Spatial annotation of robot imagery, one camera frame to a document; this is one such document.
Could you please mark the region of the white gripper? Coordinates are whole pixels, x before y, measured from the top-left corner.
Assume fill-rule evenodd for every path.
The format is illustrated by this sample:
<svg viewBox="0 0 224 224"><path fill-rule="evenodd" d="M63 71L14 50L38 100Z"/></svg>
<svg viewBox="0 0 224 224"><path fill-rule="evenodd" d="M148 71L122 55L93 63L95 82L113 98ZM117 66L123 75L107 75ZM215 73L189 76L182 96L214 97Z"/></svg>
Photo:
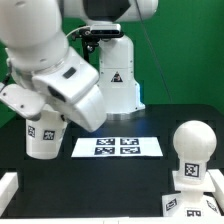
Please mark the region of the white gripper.
<svg viewBox="0 0 224 224"><path fill-rule="evenodd" d="M107 117L103 96L96 85L77 102L65 103L55 97L10 84L0 91L0 101L28 120L39 117L44 107L49 105L89 132L97 130Z"/></svg>

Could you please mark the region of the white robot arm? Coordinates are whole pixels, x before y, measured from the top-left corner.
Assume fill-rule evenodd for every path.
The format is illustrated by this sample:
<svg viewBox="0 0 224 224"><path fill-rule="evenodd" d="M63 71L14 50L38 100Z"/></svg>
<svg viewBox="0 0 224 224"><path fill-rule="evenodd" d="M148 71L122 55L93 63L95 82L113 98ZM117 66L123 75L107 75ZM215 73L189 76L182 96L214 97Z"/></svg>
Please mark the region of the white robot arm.
<svg viewBox="0 0 224 224"><path fill-rule="evenodd" d="M74 122L89 132L144 110L124 22L152 17L158 0L0 0L9 72L0 102L34 130Z"/></svg>

